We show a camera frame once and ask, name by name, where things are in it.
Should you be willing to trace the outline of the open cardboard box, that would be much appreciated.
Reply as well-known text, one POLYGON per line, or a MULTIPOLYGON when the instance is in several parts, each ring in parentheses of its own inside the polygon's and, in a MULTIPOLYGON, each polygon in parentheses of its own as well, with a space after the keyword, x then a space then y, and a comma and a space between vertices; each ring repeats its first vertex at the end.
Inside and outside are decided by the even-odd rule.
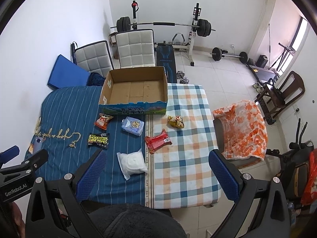
POLYGON ((109 115, 165 114, 168 83, 163 67, 120 68, 108 72, 99 111, 109 115))

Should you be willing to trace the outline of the black shoe shine wipes pack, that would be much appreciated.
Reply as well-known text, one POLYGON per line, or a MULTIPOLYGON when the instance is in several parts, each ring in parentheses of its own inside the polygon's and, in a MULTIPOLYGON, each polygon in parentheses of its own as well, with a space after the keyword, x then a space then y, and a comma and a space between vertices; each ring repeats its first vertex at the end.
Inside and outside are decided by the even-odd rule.
POLYGON ((96 146, 107 149, 109 145, 109 133, 90 134, 88 137, 88 146, 96 146))

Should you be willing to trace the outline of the orange floral blanket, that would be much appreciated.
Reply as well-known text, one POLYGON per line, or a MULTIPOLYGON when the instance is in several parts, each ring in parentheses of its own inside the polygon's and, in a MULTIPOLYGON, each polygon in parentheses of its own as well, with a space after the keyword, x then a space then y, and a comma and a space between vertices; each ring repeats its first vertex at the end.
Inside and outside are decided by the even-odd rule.
POLYGON ((223 127, 222 155, 227 160, 264 160, 268 143, 265 121, 258 106, 241 100, 212 111, 223 127))

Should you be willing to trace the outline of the white cotton pad bag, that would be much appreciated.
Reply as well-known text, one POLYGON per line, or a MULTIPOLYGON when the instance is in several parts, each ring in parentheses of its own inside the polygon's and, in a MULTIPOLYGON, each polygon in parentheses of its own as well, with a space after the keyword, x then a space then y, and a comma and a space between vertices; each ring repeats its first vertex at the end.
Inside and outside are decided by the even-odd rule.
POLYGON ((121 172, 125 180, 129 180, 133 174, 148 173, 142 150, 133 153, 117 153, 121 172))

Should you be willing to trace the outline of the barbell on rack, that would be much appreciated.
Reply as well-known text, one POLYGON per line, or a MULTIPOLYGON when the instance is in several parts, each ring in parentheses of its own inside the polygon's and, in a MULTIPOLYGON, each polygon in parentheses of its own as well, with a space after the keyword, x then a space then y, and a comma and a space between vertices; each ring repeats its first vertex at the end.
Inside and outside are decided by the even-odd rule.
POLYGON ((116 29, 118 32, 125 32, 131 30, 135 26, 139 25, 153 25, 153 26, 186 26, 191 27, 192 31, 196 32, 198 36, 207 37, 211 32, 216 30, 212 28, 211 23, 205 19, 198 19, 197 24, 180 24, 173 22, 146 22, 146 23, 132 23, 128 16, 121 17, 117 20, 116 25, 111 29, 116 29))

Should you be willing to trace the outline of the red noodle packet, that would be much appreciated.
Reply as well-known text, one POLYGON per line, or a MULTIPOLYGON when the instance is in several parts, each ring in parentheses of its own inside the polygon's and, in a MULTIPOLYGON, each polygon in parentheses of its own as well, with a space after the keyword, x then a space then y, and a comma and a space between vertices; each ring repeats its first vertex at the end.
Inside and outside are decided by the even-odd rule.
POLYGON ((160 148, 166 145, 173 144, 164 128, 162 129, 162 132, 157 136, 154 136, 154 137, 146 136, 145 143, 147 145, 148 152, 150 154, 154 154, 154 152, 156 152, 157 150, 159 150, 160 148))

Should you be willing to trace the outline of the smartphone on cloth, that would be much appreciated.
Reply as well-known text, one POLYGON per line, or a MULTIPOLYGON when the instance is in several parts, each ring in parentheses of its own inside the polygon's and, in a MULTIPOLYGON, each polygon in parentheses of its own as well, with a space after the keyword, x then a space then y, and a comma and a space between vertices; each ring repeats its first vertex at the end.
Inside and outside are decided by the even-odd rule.
POLYGON ((42 137, 36 136, 34 143, 33 143, 33 151, 32 153, 35 154, 38 151, 42 150, 42 143, 43 143, 44 139, 42 137))

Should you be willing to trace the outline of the white padded chair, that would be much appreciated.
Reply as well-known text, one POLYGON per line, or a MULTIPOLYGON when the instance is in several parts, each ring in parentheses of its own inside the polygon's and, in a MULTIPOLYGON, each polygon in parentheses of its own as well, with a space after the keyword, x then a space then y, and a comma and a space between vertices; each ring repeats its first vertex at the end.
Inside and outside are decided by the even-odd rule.
POLYGON ((154 67, 154 31, 131 30, 116 34, 120 68, 154 67))
POLYGON ((114 69, 112 57, 106 40, 94 42, 72 51, 73 62, 88 71, 106 77, 114 69))

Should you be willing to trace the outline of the blue folded mat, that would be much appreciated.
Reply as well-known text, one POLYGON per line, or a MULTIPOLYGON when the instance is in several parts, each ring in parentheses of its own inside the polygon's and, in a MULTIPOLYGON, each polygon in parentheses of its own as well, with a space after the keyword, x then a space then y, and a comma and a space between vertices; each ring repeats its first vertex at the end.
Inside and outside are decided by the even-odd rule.
POLYGON ((90 73, 59 55, 55 61, 47 85, 53 89, 86 86, 90 73))

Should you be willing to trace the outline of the treadmill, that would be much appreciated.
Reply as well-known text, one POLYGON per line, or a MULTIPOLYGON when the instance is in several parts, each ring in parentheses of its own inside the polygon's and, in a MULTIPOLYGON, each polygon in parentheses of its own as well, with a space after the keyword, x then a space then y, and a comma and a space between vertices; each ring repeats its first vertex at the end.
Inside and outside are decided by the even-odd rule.
POLYGON ((280 78, 280 75, 274 71, 266 70, 264 68, 259 68, 249 64, 247 64, 247 67, 259 83, 266 83, 269 81, 269 79, 272 79, 273 82, 276 82, 280 78))

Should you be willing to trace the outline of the orange snack bag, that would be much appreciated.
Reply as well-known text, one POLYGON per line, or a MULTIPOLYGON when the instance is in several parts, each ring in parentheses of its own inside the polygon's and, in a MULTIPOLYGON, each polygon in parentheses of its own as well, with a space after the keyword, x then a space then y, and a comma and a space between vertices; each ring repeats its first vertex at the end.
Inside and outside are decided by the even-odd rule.
POLYGON ((112 119, 113 119, 113 116, 108 115, 108 114, 104 114, 104 113, 100 113, 99 118, 94 122, 94 125, 102 130, 107 130, 107 125, 108 125, 109 121, 112 119))

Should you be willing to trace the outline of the yellow panda snack bag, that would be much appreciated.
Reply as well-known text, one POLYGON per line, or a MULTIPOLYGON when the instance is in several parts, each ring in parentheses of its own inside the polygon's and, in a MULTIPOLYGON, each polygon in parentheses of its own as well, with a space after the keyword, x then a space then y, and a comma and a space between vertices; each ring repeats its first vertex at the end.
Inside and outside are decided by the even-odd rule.
POLYGON ((184 128, 184 121, 180 115, 168 116, 168 124, 171 127, 182 129, 184 128))

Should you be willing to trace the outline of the white weight rack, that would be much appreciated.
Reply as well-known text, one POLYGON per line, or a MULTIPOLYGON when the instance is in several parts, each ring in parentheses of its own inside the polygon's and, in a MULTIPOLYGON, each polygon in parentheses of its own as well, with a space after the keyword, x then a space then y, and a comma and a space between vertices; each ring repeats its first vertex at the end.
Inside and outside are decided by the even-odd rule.
MULTIPOLYGON (((132 23, 137 23, 137 12, 139 10, 139 5, 138 5, 136 0, 132 1, 131 7, 132 7, 132 11, 133 11, 132 23)), ((200 14, 201 14, 201 8, 199 7, 199 3, 196 3, 196 6, 193 9, 191 24, 197 24, 197 21, 199 19, 200 14)), ((193 47, 194 47, 196 35, 197 35, 197 33, 192 31, 192 29, 190 29, 188 42, 186 42, 184 45, 173 45, 174 49, 179 49, 179 50, 185 51, 187 53, 187 57, 188 57, 190 66, 195 65, 195 62, 192 58, 192 54, 193 54, 193 47)))

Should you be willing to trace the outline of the blue tissue pack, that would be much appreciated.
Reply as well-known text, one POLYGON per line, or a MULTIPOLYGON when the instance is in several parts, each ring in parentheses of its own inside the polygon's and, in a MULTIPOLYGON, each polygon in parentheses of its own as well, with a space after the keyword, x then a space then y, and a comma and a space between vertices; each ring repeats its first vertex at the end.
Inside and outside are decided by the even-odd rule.
POLYGON ((121 123, 121 129, 130 134, 141 136, 144 124, 142 120, 137 118, 126 117, 121 123))

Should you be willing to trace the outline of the white padded chair left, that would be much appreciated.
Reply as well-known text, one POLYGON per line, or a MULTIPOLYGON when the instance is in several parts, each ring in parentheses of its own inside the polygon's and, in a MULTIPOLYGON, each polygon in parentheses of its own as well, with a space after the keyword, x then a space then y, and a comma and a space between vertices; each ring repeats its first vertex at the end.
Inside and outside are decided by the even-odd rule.
POLYGON ((112 57, 106 40, 94 42, 72 51, 73 62, 88 71, 106 77, 114 69, 112 57))

